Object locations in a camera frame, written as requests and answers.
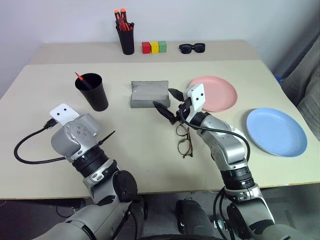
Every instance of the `red block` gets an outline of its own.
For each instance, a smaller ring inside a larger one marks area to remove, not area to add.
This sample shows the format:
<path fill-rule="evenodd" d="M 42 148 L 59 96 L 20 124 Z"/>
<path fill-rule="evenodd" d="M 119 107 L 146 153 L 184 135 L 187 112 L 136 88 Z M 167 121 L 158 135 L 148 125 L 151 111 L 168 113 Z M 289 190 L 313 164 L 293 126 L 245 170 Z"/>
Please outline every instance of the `red block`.
<path fill-rule="evenodd" d="M 142 42 L 142 53 L 149 54 L 151 52 L 151 46 L 148 41 Z"/>

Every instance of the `blue plate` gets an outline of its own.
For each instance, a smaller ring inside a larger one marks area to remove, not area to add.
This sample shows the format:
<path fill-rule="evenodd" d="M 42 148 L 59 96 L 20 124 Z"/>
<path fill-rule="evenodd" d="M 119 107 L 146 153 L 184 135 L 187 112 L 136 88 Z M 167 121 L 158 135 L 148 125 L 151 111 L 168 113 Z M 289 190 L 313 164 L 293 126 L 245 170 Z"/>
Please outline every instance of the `blue plate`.
<path fill-rule="evenodd" d="M 292 117 L 273 108 L 250 112 L 246 127 L 252 140 L 269 154 L 297 157 L 305 152 L 308 141 L 302 127 Z"/>

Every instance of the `floor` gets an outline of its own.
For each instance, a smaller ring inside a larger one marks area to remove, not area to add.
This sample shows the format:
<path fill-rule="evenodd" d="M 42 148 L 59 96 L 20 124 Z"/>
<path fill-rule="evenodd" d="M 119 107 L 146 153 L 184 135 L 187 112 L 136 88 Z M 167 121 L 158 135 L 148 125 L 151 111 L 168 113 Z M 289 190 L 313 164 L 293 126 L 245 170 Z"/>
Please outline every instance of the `floor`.
<path fill-rule="evenodd" d="M 320 239 L 320 184 L 269 188 L 262 193 L 276 223 L 289 225 Z M 144 236 L 179 234 L 175 206 L 180 199 L 192 198 L 211 217 L 215 195 L 213 192 L 145 195 L 149 213 L 144 222 Z M 58 212 L 68 216 L 73 210 L 58 207 Z M 64 219 L 57 215 L 55 206 L 0 200 L 0 240 L 30 240 Z"/>

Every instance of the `yellow block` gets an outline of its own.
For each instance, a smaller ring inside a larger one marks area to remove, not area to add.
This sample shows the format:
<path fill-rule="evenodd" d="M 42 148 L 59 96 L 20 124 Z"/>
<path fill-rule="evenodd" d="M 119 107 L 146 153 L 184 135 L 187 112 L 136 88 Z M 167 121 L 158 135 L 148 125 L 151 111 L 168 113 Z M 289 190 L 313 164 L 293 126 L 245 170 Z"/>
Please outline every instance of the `yellow block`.
<path fill-rule="evenodd" d="M 159 44 L 157 41 L 151 41 L 150 45 L 151 45 L 151 53 L 152 54 L 159 53 Z"/>

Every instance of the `black cup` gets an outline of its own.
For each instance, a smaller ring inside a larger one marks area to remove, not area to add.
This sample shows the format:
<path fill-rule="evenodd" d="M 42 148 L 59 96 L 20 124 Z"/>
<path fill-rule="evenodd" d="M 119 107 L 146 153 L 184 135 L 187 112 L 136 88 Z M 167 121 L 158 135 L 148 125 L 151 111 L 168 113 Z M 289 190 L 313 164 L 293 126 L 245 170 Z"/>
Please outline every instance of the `black cup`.
<path fill-rule="evenodd" d="M 88 89 L 86 84 L 80 81 L 79 78 L 77 78 L 74 82 L 75 87 L 83 94 L 93 110 L 97 112 L 106 110 L 109 106 L 109 103 L 106 97 L 104 86 L 102 84 L 101 76 L 95 73 L 86 73 L 81 77 L 84 78 L 84 81 L 86 81 L 87 84 L 92 87 L 92 89 Z"/>
<path fill-rule="evenodd" d="M 122 52 L 125 55 L 131 55 L 135 52 L 135 42 L 134 42 L 134 26 L 135 24 L 129 23 L 130 26 L 129 31 L 120 31 L 119 28 L 116 26 L 116 31 L 118 32 Z"/>

